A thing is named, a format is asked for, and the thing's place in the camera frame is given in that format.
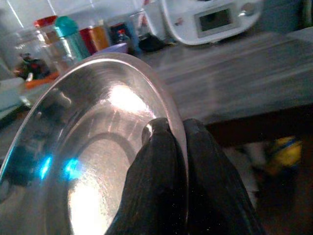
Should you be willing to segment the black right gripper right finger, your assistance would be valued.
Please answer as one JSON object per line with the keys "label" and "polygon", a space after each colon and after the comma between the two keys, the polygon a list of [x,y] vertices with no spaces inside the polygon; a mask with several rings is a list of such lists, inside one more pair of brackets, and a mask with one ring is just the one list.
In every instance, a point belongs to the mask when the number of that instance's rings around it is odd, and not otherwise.
{"label": "black right gripper right finger", "polygon": [[188,154],[191,235],[264,235],[243,181],[222,148],[197,119],[183,122]]}

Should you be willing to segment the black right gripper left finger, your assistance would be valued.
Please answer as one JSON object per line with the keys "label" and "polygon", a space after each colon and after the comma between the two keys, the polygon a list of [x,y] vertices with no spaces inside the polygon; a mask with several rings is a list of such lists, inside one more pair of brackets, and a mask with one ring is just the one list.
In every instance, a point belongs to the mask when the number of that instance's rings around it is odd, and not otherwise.
{"label": "black right gripper left finger", "polygon": [[187,180],[181,147],[164,117],[142,131],[109,235],[184,235]]}

